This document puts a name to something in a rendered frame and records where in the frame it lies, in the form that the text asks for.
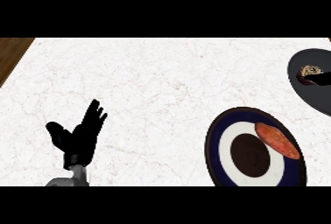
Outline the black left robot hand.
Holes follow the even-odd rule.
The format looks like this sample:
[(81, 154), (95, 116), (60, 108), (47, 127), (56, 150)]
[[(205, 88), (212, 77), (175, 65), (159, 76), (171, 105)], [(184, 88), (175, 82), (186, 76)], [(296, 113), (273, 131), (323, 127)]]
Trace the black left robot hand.
[(85, 167), (92, 159), (97, 144), (97, 136), (107, 114), (98, 106), (98, 101), (92, 100), (87, 107), (87, 112), (81, 123), (72, 131), (67, 131), (56, 122), (45, 124), (53, 145), (63, 151), (63, 169), (75, 165)]

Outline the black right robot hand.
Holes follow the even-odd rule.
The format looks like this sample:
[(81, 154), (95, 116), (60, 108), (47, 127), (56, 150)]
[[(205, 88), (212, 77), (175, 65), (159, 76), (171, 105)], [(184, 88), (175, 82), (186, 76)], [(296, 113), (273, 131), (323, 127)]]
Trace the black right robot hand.
[(329, 86), (331, 85), (331, 72), (310, 74), (305, 76), (305, 79), (311, 81), (319, 86)]

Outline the blue and white plate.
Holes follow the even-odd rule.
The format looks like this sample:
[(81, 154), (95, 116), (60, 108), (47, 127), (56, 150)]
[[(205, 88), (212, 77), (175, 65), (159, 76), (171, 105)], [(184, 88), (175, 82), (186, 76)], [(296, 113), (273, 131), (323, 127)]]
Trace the blue and white plate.
[(304, 157), (290, 159), (261, 141), (254, 125), (277, 128), (302, 154), (282, 123), (259, 109), (237, 107), (220, 113), (206, 132), (203, 155), (217, 186), (305, 186)]

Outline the orange sweet potato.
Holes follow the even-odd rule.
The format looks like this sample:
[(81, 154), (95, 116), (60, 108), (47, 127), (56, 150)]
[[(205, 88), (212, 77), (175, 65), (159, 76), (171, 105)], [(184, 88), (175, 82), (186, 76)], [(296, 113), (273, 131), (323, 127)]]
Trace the orange sweet potato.
[(286, 158), (299, 159), (298, 150), (276, 127), (258, 122), (254, 125), (254, 130), (261, 141), (279, 154)]

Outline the brown cupcake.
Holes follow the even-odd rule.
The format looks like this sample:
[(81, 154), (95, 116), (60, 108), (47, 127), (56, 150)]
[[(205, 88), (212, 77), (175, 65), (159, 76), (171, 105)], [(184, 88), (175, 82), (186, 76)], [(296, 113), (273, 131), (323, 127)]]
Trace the brown cupcake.
[(304, 65), (299, 67), (295, 78), (302, 85), (314, 85), (316, 83), (311, 81), (311, 79), (322, 73), (323, 70), (319, 66)]

